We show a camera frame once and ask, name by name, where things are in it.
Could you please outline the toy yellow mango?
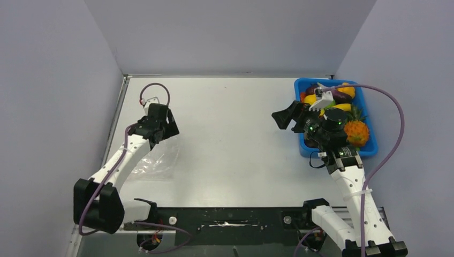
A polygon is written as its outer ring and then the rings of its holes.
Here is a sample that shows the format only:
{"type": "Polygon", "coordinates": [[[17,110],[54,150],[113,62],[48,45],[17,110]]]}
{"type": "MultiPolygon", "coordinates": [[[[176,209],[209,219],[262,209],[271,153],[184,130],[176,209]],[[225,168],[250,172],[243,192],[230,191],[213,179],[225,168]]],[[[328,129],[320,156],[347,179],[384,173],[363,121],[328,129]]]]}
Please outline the toy yellow mango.
{"type": "Polygon", "coordinates": [[[315,94],[306,95],[305,98],[303,99],[303,103],[312,105],[312,104],[315,103],[316,100],[317,99],[316,99],[316,95],[315,94]]]}

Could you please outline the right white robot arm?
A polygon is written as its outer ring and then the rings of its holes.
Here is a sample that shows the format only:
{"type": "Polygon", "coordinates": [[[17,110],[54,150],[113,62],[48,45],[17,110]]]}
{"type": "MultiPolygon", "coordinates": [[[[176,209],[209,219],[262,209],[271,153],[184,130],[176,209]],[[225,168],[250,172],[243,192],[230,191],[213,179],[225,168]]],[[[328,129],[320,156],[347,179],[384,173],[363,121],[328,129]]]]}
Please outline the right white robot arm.
{"type": "Polygon", "coordinates": [[[271,116],[281,130],[295,121],[291,130],[316,142],[323,167],[337,184],[352,221],[348,225],[325,199],[315,199],[305,201],[302,224],[319,227],[336,242],[342,256],[407,256],[406,244],[395,239],[366,185],[361,157],[347,138],[348,114],[338,108],[315,111],[309,104],[294,101],[271,116]]]}

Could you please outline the clear zip top bag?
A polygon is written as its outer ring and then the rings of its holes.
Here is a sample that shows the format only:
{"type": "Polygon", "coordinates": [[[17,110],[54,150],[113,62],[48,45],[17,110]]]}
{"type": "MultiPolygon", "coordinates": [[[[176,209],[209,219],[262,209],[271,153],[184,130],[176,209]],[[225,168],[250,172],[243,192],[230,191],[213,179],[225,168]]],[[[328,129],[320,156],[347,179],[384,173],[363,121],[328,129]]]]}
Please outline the clear zip top bag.
{"type": "Polygon", "coordinates": [[[142,158],[128,181],[170,181],[180,152],[179,136],[161,141],[142,158]]]}

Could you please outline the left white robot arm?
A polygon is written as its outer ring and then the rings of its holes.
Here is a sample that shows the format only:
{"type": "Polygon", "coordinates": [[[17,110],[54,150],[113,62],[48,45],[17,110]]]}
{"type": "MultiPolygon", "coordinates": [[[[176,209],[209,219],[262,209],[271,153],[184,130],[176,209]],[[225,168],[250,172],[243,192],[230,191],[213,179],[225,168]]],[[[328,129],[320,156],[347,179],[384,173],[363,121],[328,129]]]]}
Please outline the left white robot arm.
{"type": "Polygon", "coordinates": [[[135,198],[122,202],[120,189],[126,179],[153,148],[179,129],[170,108],[149,103],[146,114],[128,126],[124,142],[111,159],[88,179],[79,179],[73,188],[73,221],[92,232],[114,234],[121,225],[157,218],[155,202],[135,198]]]}

